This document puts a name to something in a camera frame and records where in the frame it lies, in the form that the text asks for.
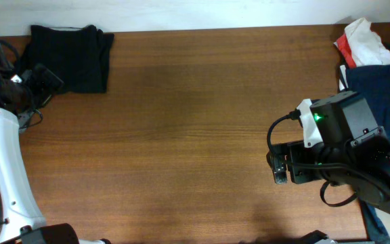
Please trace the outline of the black shorts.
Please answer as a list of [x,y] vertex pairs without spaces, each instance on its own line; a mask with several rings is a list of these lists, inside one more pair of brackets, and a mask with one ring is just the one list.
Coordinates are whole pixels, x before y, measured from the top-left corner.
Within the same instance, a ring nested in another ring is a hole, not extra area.
[[58,30],[30,27],[30,43],[16,62],[20,72],[42,64],[64,82],[61,94],[105,94],[114,34],[94,25]]

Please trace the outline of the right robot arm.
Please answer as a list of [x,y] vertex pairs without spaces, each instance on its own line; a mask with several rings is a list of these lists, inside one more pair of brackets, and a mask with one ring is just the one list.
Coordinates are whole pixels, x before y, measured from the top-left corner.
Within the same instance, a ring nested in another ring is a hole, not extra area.
[[[272,144],[280,122],[298,120],[303,139]],[[390,214],[390,142],[363,95],[343,91],[321,100],[304,99],[296,109],[272,123],[266,154],[276,184],[323,180],[328,186],[349,185],[359,199]]]

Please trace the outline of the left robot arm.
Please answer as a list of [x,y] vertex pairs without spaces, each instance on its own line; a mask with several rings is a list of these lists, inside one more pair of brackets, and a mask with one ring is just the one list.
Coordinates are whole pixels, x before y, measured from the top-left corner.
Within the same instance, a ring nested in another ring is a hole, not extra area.
[[4,50],[17,50],[0,40],[0,243],[73,243],[80,239],[67,224],[48,225],[32,194],[19,135],[34,124],[63,81],[42,64],[18,72]]

